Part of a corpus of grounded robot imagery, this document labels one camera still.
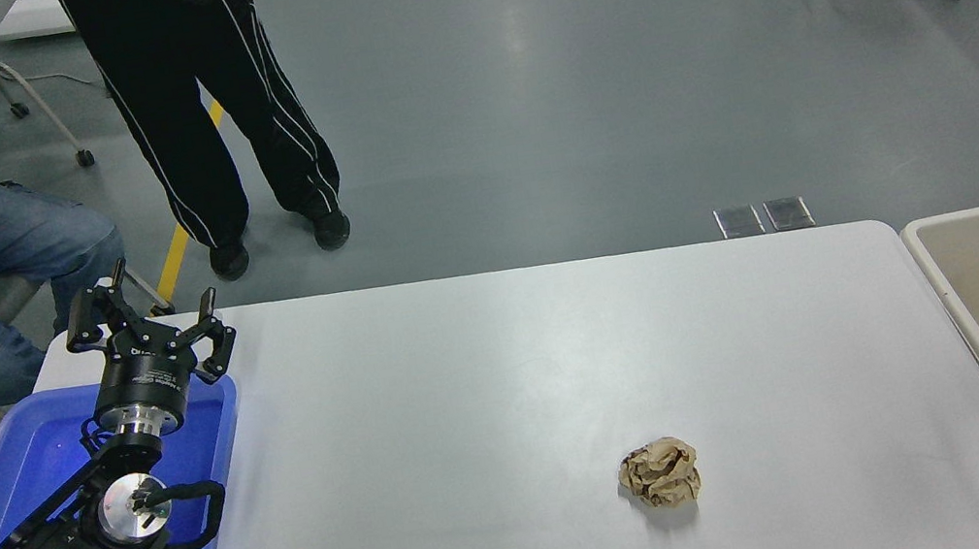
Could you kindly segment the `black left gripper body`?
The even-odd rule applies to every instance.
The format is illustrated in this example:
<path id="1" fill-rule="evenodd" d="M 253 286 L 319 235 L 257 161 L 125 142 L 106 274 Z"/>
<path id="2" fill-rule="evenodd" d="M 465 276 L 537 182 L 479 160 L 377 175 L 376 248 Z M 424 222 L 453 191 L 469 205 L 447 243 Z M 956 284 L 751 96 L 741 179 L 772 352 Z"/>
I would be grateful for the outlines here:
<path id="1" fill-rule="evenodd" d="M 155 408 L 167 423 L 184 420 L 196 353 L 183 349 L 152 353 L 132 348 L 108 353 L 97 395 L 95 417 L 101 428 L 118 426 L 131 407 Z"/>

